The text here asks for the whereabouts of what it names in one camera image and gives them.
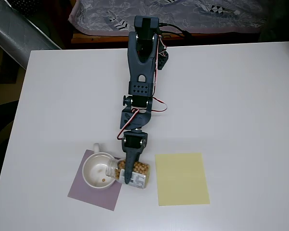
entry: glass jar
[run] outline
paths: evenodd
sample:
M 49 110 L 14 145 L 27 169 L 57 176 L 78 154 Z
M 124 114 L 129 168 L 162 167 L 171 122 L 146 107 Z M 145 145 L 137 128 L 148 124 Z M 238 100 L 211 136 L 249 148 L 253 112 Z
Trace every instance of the glass jar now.
M 108 161 L 106 175 L 115 178 L 118 182 L 125 184 L 125 159 L 111 159 Z M 150 175 L 150 165 L 136 161 L 133 172 L 131 173 L 131 180 L 128 185 L 144 189 L 148 183 Z

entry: black cable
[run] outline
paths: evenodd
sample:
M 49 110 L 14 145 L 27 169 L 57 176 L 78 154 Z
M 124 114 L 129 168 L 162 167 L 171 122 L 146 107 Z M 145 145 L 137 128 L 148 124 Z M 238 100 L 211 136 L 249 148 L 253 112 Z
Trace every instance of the black cable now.
M 173 34 L 173 35 L 177 35 L 177 36 L 180 36 L 181 38 L 185 39 L 184 36 L 182 36 L 182 35 L 180 35 L 178 33 L 174 33 L 172 31 L 161 30 L 161 32 L 162 32 L 162 34 L 164 34 L 164 33 Z
M 169 23 L 160 23 L 159 24 L 159 27 L 163 27 L 163 26 L 172 26 L 178 30 L 180 30 L 182 32 L 182 34 L 187 38 L 187 39 L 195 39 L 193 37 L 193 35 L 191 33 L 189 33 L 187 30 L 182 30 L 181 28 L 179 28 L 178 26 L 176 25 L 173 25 L 173 24 L 169 24 Z

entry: yellow paper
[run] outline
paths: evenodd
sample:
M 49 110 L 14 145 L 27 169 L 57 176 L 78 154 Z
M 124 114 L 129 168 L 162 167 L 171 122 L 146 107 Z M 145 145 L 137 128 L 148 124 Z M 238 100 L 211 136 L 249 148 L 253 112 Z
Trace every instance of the yellow paper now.
M 158 205 L 210 204 L 201 153 L 158 154 Z

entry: mug handle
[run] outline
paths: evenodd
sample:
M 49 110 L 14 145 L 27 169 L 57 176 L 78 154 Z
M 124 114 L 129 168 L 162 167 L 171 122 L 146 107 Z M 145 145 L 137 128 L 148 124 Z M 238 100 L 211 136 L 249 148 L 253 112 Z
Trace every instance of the mug handle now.
M 95 143 L 93 145 L 93 151 L 94 151 L 94 153 L 99 153 L 100 152 L 100 145 L 98 143 Z

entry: white mug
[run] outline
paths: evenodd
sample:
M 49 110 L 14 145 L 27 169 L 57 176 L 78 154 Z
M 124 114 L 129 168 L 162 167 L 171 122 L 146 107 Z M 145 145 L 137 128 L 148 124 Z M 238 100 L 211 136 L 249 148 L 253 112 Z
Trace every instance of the white mug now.
M 93 145 L 94 154 L 90 155 L 82 166 L 82 177 L 85 182 L 95 189 L 107 189 L 115 179 L 106 176 L 107 163 L 114 157 L 108 153 L 100 152 L 98 143 Z

